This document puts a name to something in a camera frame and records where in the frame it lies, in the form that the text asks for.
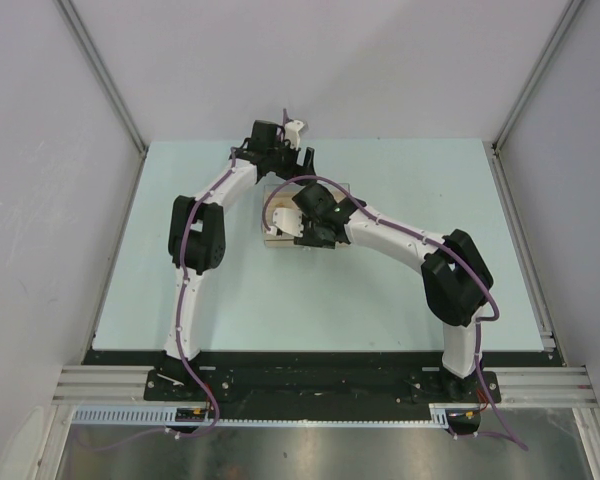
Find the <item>white table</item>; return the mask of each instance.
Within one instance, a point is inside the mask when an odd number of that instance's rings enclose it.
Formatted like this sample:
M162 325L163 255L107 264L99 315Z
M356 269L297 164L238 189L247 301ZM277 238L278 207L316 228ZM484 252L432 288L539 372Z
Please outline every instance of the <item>white table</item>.
M175 292L167 252L171 206L223 168L238 142L153 143L93 348L160 350ZM479 140L316 140L316 171L351 185L381 212L429 231L474 239L495 279L502 318L485 350L540 351L542 342ZM227 253L204 298L203 349L426 351L442 349L420 275L361 247L267 248L263 179L225 212Z

